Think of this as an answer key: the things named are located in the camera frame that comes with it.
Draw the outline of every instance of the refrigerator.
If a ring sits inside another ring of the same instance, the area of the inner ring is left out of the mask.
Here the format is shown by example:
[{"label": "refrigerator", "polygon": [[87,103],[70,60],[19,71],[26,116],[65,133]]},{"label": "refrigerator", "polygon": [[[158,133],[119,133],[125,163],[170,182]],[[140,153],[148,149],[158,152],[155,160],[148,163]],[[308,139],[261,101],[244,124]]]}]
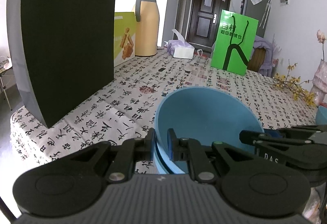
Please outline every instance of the refrigerator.
[{"label": "refrigerator", "polygon": [[266,22],[266,25],[264,28],[263,28],[264,21],[262,22],[261,27],[260,27],[260,23],[261,23],[263,16],[264,16],[264,20],[265,20],[264,12],[265,12],[267,3],[268,3],[268,0],[262,0],[258,4],[254,5],[251,0],[243,0],[242,5],[241,5],[241,14],[242,15],[257,19],[259,21],[256,35],[259,37],[262,37],[262,38],[264,37],[264,32],[265,32],[265,28],[267,26],[267,22]]}]

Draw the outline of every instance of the door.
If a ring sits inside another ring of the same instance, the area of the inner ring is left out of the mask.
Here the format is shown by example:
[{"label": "door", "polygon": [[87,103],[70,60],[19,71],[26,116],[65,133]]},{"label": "door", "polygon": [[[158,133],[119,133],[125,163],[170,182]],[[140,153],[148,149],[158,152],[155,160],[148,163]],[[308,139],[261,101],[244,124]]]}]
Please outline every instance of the door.
[{"label": "door", "polygon": [[195,48],[211,52],[222,10],[229,9],[230,0],[193,0],[188,42]]}]

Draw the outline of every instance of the yellow box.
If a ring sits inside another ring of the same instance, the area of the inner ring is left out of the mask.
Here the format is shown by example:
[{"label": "yellow box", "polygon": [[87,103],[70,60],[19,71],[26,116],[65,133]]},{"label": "yellow box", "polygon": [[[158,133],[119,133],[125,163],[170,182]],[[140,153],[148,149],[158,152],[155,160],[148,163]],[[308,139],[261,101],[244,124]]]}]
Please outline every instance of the yellow box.
[{"label": "yellow box", "polygon": [[114,66],[135,57],[136,18],[133,12],[115,12],[113,32]]}]

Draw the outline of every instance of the blue plastic bowl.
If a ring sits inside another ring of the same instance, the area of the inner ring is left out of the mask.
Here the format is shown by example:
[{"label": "blue plastic bowl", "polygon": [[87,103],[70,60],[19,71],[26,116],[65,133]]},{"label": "blue plastic bowl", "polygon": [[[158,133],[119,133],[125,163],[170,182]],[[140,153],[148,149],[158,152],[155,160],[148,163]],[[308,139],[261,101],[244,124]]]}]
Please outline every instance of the blue plastic bowl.
[{"label": "blue plastic bowl", "polygon": [[186,173],[186,162],[169,159],[167,130],[173,128],[177,138],[194,138],[202,145],[223,141],[254,153],[254,147],[242,144],[242,130],[264,132],[253,112],[233,96],[209,87],[185,87],[170,93],[160,103],[155,116],[157,135],[156,162],[159,171]]},{"label": "blue plastic bowl", "polygon": [[316,114],[316,124],[322,125],[327,124],[327,108],[319,106]]}]

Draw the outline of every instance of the table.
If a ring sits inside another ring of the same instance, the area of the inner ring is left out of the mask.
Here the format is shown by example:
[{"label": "table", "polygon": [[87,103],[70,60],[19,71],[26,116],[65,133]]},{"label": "table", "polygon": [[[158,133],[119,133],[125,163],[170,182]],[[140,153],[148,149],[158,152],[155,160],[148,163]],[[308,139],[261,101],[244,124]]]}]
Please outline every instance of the table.
[{"label": "table", "polygon": [[[44,164],[99,141],[121,144],[145,137],[154,126],[161,100],[178,88],[207,86],[228,92],[248,106],[264,128],[315,123],[316,108],[274,89],[272,79],[247,71],[245,76],[210,67],[211,59],[176,59],[165,50],[154,57],[135,57],[115,67],[114,80],[72,110],[52,128],[40,124],[25,107],[10,119],[11,143],[22,159]],[[157,172],[152,162],[136,172]]]}]

